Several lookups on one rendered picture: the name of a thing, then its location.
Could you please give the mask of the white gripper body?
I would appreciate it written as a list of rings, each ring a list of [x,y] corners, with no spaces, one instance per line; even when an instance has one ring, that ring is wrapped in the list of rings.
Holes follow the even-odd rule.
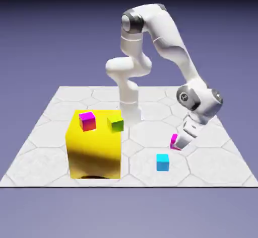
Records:
[[[175,147],[183,150],[189,143],[191,143],[194,140],[194,137],[189,135],[186,132],[181,132],[178,134]]]

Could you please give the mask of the small cyan cube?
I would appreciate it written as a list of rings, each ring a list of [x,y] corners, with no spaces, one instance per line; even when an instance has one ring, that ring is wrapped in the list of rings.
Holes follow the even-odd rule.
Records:
[[[156,169],[160,172],[169,171],[169,155],[168,154],[157,154],[156,155]]]

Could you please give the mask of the small green cube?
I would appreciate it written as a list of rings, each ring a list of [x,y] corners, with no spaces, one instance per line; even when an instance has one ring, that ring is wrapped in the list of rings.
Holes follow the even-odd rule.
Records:
[[[121,116],[109,116],[107,117],[107,124],[112,132],[123,132],[124,131],[124,120]]]

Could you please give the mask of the small magenta and red cube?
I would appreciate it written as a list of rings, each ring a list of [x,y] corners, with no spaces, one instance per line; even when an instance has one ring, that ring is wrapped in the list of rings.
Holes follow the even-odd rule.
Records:
[[[79,124],[81,129],[86,131],[91,131],[96,129],[96,119],[92,112],[85,112],[79,114]]]

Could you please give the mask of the large yellow box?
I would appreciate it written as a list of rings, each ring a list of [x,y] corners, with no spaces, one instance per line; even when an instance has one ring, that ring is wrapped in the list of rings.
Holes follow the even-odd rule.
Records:
[[[120,110],[92,110],[96,129],[83,131],[79,115],[88,110],[76,110],[67,129],[66,149],[70,177],[100,177],[119,179],[121,175],[121,133],[108,126],[109,116],[121,116]]]

